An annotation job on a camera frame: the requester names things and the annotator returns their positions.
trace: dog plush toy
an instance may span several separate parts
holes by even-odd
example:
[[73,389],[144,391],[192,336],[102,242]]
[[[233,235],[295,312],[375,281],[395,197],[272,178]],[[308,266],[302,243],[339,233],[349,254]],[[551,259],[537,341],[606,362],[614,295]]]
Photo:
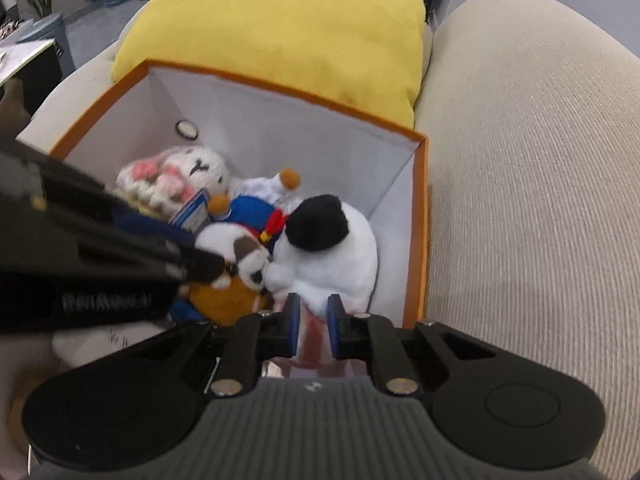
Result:
[[190,283],[189,300],[213,323],[233,325],[239,317],[273,306],[264,288],[264,271],[270,264],[269,251],[242,226],[216,222],[196,238],[196,247],[220,254],[225,273],[212,283]]
[[116,192],[169,217],[203,188],[211,195],[226,192],[229,180],[224,160],[212,149],[181,146],[124,167]]
[[332,361],[327,299],[340,294],[347,312],[366,312],[376,283],[376,239],[362,213],[333,195],[308,198],[289,215],[275,244],[265,284],[279,310],[290,292],[303,301],[295,367]]
[[215,222],[244,226],[270,251],[280,236],[287,212],[296,199],[290,193],[300,186],[300,176],[282,170],[273,178],[248,178],[228,194],[213,196],[208,210]]

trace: brown plush paw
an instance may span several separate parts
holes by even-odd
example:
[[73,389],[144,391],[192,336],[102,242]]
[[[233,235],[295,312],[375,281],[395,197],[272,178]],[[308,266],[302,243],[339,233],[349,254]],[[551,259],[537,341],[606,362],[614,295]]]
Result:
[[297,171],[285,168],[279,175],[282,185],[289,191],[293,191],[300,186],[300,174]]
[[231,200],[226,194],[214,195],[209,200],[207,211],[212,216],[222,216],[229,212],[229,206],[231,206]]

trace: gray trash bin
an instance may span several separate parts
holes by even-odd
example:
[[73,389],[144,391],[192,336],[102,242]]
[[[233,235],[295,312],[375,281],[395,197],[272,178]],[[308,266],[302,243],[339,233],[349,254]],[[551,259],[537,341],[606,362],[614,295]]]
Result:
[[66,38],[65,22],[62,14],[56,12],[46,18],[42,18],[29,27],[23,27],[16,43],[27,43],[27,41],[55,40],[56,55],[60,62],[62,77],[67,77],[76,70],[74,60],[71,57],[69,42]]

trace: brown and white plush dog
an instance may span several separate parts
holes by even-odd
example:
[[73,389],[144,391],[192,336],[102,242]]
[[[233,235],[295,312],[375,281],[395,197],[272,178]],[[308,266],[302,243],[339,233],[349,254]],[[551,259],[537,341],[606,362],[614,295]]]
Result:
[[240,317],[273,306],[264,288],[269,251],[244,227],[216,222],[196,238],[196,247],[220,254],[225,273],[212,283],[190,283],[189,300],[213,323],[233,325]]

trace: orange trim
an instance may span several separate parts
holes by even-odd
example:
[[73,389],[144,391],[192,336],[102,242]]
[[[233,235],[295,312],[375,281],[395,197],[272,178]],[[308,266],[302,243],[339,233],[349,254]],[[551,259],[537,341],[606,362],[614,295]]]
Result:
[[401,134],[402,136],[407,137],[413,142],[422,142],[422,140],[424,140],[425,138],[424,135],[419,134],[415,130],[411,130],[405,126],[401,126],[400,124],[393,123],[392,121],[370,115],[366,112],[358,110],[357,108],[343,105],[341,103],[331,101],[319,95],[311,94],[303,90],[297,90],[289,86],[272,83],[270,81],[266,81],[265,79],[241,75],[235,72],[226,72],[225,70],[218,70],[216,68],[204,68],[197,65],[176,63],[173,61],[157,61],[149,59],[146,61],[146,63],[149,67],[157,66],[158,68],[171,68],[173,70],[182,70],[184,72],[192,72],[196,74],[214,75],[221,79],[226,79],[227,81],[233,81],[234,83],[240,83],[243,85],[252,86],[254,88],[267,90],[269,92],[277,92],[278,94],[295,97],[296,99],[301,99],[314,105],[329,108],[329,110],[333,110],[334,112],[340,112],[342,115],[347,115],[349,117],[354,117],[367,123],[375,124],[376,126],[380,126],[385,130],[390,130],[397,134]]
[[111,108],[116,101],[142,81],[148,73],[148,67],[142,63],[124,76],[113,86],[107,88],[87,110],[78,117],[78,120],[58,139],[49,155],[63,160],[71,153],[71,150],[82,140],[88,131],[94,127],[100,118]]
[[402,326],[404,328],[412,328],[416,321],[424,318],[426,312],[429,277],[427,148],[428,140],[424,139],[418,149],[415,150],[414,155],[409,273],[406,280],[406,299],[402,317]]

